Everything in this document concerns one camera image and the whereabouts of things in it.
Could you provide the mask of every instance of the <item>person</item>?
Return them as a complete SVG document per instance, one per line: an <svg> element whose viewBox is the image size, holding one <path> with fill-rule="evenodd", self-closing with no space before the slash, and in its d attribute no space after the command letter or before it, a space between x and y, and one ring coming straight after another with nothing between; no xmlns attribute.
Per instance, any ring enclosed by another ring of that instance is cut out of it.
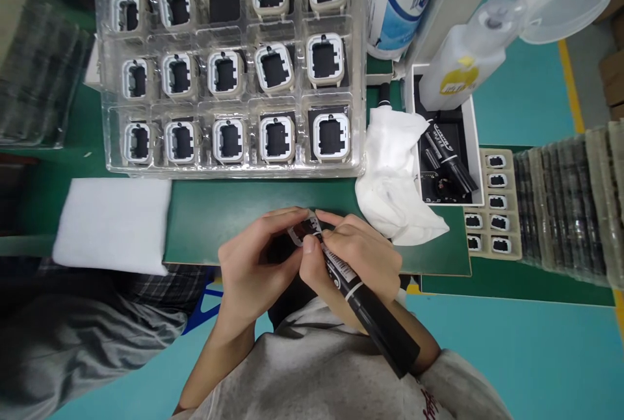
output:
<svg viewBox="0 0 624 420"><path fill-rule="evenodd" d="M0 278L0 420L41 420L141 368L184 330L207 267L167 276L15 263Z"/></svg>
<svg viewBox="0 0 624 420"><path fill-rule="evenodd" d="M316 210L333 226L322 232L327 248L420 346L401 380L328 276L316 237L306 236L282 261L271 258L272 244L307 214L299 207L267 213L220 247L220 311L172 420L510 419L483 375L441 350L401 303L401 256L366 222ZM266 311L274 333L254 341Z"/></svg>

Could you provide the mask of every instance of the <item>white cloth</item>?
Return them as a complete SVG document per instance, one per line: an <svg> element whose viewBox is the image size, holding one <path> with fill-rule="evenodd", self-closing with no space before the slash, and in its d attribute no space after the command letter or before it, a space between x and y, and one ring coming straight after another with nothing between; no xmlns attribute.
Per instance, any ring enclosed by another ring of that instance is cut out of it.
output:
<svg viewBox="0 0 624 420"><path fill-rule="evenodd" d="M52 258L69 267L167 275L168 179L71 181Z"/></svg>
<svg viewBox="0 0 624 420"><path fill-rule="evenodd" d="M413 147L429 123L419 114L370 110L366 172L356 181L357 204L369 223L397 246L430 241L449 230L414 184Z"/></svg>

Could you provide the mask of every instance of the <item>blue label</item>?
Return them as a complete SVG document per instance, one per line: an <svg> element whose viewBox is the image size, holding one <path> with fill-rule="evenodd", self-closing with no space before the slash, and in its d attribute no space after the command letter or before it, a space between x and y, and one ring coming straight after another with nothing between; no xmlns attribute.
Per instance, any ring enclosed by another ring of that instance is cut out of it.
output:
<svg viewBox="0 0 624 420"><path fill-rule="evenodd" d="M382 31L375 46L383 51L394 51L410 44L428 2L429 0L413 0L410 10L413 12L415 9L416 12L410 14L397 0L388 0Z"/></svg>

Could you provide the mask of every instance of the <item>plastic lid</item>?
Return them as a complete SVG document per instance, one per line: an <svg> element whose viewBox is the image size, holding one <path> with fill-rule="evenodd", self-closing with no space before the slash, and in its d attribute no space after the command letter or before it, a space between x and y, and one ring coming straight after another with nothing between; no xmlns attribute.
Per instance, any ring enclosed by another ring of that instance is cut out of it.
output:
<svg viewBox="0 0 624 420"><path fill-rule="evenodd" d="M610 0L548 0L529 9L520 38L529 44L563 40L591 24Z"/></svg>

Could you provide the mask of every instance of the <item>stacked plastic trays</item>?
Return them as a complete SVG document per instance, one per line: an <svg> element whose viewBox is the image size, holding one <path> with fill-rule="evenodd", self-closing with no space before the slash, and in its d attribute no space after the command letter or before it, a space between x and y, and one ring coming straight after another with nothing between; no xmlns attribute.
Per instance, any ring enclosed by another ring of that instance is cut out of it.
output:
<svg viewBox="0 0 624 420"><path fill-rule="evenodd" d="M624 124L514 155L522 261L624 289Z"/></svg>
<svg viewBox="0 0 624 420"><path fill-rule="evenodd" d="M96 0L107 168L363 169L365 0Z"/></svg>
<svg viewBox="0 0 624 420"><path fill-rule="evenodd" d="M0 148L61 148L92 36L41 0L25 0L0 63Z"/></svg>

